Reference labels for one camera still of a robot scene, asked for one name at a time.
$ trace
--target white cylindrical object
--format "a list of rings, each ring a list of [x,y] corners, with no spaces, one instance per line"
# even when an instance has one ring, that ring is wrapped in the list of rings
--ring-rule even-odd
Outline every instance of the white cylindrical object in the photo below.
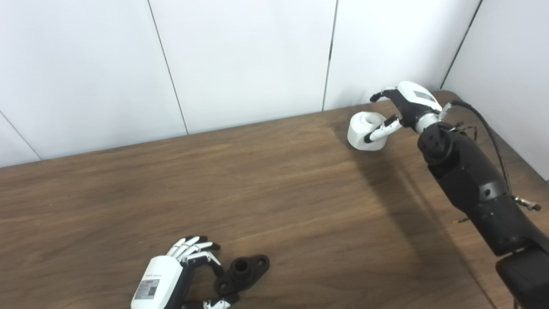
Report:
[[[387,136],[380,138],[371,143],[365,143],[364,137],[375,130],[381,123],[385,121],[385,117],[379,113],[359,112],[352,116],[347,132],[347,140],[358,150],[376,151],[385,146]]]

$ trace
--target black cable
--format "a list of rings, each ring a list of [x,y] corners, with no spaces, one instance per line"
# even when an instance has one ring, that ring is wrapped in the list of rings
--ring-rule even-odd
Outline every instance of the black cable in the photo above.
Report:
[[[469,109],[471,112],[473,112],[473,114],[475,114],[475,116],[477,116],[480,122],[482,122],[482,124],[486,128],[486,131],[488,132],[488,136],[490,137],[490,139],[492,140],[492,143],[494,144],[494,149],[496,150],[497,159],[500,161],[501,172],[503,174],[503,178],[505,178],[505,182],[507,183],[507,191],[509,192],[509,194],[511,194],[512,193],[511,181],[509,180],[507,167],[505,166],[505,162],[503,161],[503,157],[501,156],[500,147],[497,144],[497,140],[496,140],[496,137],[494,136],[494,132],[492,131],[492,127],[486,122],[486,119],[484,119],[484,117],[479,113],[479,111],[476,110],[473,106],[471,106],[471,104],[463,101],[452,101],[451,104]]]

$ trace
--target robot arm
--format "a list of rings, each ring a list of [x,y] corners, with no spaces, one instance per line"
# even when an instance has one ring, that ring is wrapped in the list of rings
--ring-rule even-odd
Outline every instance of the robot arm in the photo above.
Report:
[[[496,256],[505,256],[496,270],[513,297],[523,309],[548,308],[549,239],[517,206],[535,209],[536,204],[512,196],[477,144],[443,122],[447,108],[442,109],[428,90],[403,81],[373,95],[371,101],[382,96],[396,105],[399,124],[419,134],[418,148],[450,202],[467,215]],[[466,107],[463,102],[454,104]],[[380,127],[364,142],[396,131]]]

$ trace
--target label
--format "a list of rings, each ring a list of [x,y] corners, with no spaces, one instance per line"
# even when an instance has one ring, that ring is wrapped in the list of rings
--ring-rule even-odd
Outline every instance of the label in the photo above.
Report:
[[[160,279],[141,281],[133,299],[153,299],[159,282]]]

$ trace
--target black flange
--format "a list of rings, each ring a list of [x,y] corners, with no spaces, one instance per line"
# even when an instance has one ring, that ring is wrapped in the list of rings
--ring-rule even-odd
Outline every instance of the black flange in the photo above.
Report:
[[[221,296],[247,290],[268,269],[269,258],[266,255],[239,257],[231,263],[224,275],[215,280],[214,289]]]

